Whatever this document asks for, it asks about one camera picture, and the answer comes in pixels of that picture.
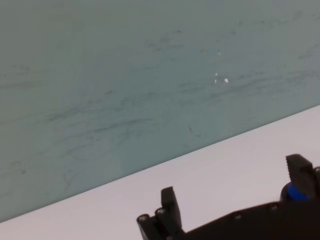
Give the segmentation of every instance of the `white surface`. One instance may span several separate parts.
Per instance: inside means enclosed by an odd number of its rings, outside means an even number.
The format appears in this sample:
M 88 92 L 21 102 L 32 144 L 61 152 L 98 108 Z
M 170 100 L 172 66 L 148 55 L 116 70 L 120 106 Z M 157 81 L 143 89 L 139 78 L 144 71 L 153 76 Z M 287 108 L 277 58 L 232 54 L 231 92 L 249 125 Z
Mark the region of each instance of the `white surface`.
M 285 156 L 320 165 L 320 106 L 0 224 L 4 240 L 141 240 L 136 218 L 173 186 L 189 231 L 240 208 L 277 201 Z

